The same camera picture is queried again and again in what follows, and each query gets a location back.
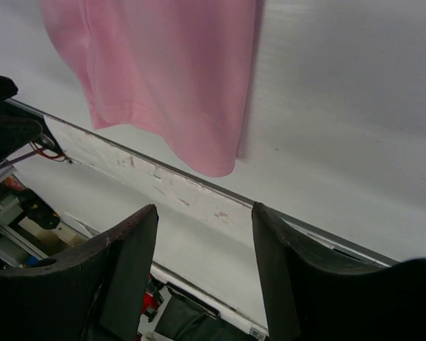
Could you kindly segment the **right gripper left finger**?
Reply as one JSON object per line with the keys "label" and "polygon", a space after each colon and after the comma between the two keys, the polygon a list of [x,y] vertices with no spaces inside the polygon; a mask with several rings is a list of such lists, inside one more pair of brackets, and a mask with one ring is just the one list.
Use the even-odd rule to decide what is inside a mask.
{"label": "right gripper left finger", "polygon": [[0,270],[0,340],[135,340],[157,230],[146,205],[30,268]]}

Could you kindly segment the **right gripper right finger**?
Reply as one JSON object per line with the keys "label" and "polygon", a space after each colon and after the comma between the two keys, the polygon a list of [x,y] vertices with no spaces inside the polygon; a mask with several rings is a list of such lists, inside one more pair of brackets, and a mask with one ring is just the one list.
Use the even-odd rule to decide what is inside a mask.
{"label": "right gripper right finger", "polygon": [[426,340],[426,259],[380,267],[252,209],[271,340]]}

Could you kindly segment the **pink t-shirt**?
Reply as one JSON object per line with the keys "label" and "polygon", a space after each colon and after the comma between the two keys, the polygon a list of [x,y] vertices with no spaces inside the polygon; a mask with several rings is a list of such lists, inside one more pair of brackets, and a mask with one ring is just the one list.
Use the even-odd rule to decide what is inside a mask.
{"label": "pink t-shirt", "polygon": [[42,1],[40,12],[95,129],[130,124],[202,175],[233,171],[255,1]]}

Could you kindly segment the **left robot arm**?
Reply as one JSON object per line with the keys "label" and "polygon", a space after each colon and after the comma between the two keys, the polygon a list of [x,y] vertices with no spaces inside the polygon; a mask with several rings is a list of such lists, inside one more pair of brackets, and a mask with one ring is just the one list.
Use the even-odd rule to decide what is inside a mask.
{"label": "left robot arm", "polygon": [[[17,93],[13,80],[0,75],[0,109],[5,100]],[[10,154],[38,138],[42,132],[43,127],[35,119],[0,112],[0,169],[9,165],[5,160]]]}

